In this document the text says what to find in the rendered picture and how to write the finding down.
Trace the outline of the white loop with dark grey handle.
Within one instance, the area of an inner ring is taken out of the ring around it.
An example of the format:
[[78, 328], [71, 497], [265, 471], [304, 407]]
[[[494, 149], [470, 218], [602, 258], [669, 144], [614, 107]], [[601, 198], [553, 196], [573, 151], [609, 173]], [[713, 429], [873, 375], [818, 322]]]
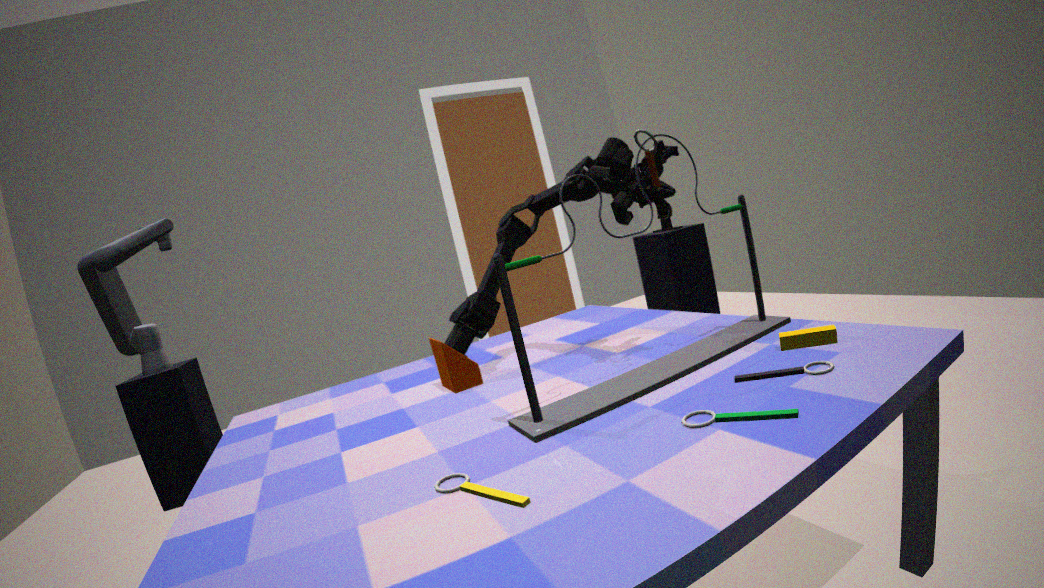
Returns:
[[[824, 370], [824, 371], [813, 371], [812, 372], [812, 371], [807, 370], [807, 368], [809, 366], [812, 366], [812, 364], [830, 364], [831, 367], [829, 369]], [[763, 379], [768, 379], [768, 378], [774, 378], [774, 377], [785, 377], [785, 376], [789, 376], [789, 375], [805, 374], [805, 373], [806, 374], [810, 374], [810, 375], [821, 375], [821, 374], [825, 374], [825, 373], [828, 373], [828, 372], [832, 371], [834, 368], [835, 368], [834, 363], [832, 364], [829, 361], [816, 361], [816, 362], [811, 362], [809, 364], [805, 364], [805, 366], [802, 366], [802, 367], [792, 367], [792, 368], [782, 369], [782, 370], [772, 370], [772, 371], [765, 371], [765, 372], [761, 372], [761, 373], [740, 374], [740, 375], [734, 377], [734, 381], [735, 381], [735, 383], [740, 383], [740, 382], [745, 382], [745, 381], [751, 381], [751, 380], [763, 380]]]

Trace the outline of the orange long bar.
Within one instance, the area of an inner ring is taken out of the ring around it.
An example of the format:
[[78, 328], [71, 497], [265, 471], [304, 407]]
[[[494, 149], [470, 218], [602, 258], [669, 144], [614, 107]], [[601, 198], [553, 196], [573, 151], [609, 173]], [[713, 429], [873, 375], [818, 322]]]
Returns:
[[647, 162], [648, 162], [649, 172], [650, 172], [651, 180], [652, 180], [652, 186], [661, 187], [661, 183], [660, 183], [660, 181], [658, 179], [657, 169], [656, 169], [656, 165], [655, 165], [655, 160], [654, 160], [654, 156], [652, 156], [652, 152], [655, 152], [655, 150], [658, 147], [657, 140], [652, 136], [652, 134], [650, 132], [648, 132], [647, 130], [637, 130], [637, 131], [635, 131], [634, 139], [635, 139], [635, 142], [637, 143], [637, 145], [639, 147], [641, 147], [641, 143], [639, 142], [639, 140], [637, 138], [637, 133], [645, 133], [650, 138], [652, 138], [652, 141], [654, 141], [654, 147], [652, 147], [652, 149], [646, 149], [645, 147], [642, 146], [643, 147], [642, 150], [644, 150], [645, 154], [646, 154], [646, 159], [647, 159]]

